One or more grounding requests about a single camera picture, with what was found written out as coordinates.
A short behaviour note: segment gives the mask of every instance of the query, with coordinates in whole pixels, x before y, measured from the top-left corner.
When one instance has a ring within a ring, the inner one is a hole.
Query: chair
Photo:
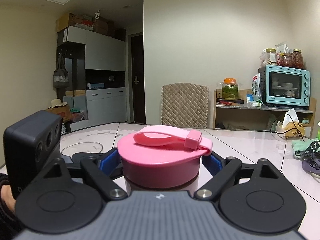
[[[178,127],[207,127],[209,87],[191,83],[161,88],[161,123]]]

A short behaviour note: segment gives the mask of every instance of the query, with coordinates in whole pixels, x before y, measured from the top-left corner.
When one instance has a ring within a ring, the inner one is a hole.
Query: gray countertop
[[[244,102],[244,104],[239,104],[239,106],[230,106],[230,105],[216,105],[217,108],[234,108],[234,109],[254,109],[254,110],[266,110],[266,111],[282,111],[287,112],[288,110],[294,107],[270,107],[270,106],[252,106],[250,103]],[[306,114],[313,114],[313,111],[295,108],[297,113],[306,113]]]

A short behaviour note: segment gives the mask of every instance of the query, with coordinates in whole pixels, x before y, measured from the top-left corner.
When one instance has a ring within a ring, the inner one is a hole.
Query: pink bottle cap
[[[171,188],[192,180],[200,157],[210,155],[212,141],[196,130],[147,126],[117,143],[125,176],[143,187]]]

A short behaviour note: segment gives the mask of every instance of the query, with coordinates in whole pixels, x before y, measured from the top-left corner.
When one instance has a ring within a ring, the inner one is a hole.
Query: oven door
[[[298,70],[269,69],[268,101],[269,103],[299,105],[301,95],[302,73]]]

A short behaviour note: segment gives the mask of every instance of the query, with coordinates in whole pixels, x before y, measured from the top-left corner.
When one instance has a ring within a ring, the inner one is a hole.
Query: door lock
[[[134,77],[134,83],[135,83],[136,85],[138,85],[138,82],[140,82],[140,80],[138,80],[138,77],[135,76],[135,77]]]

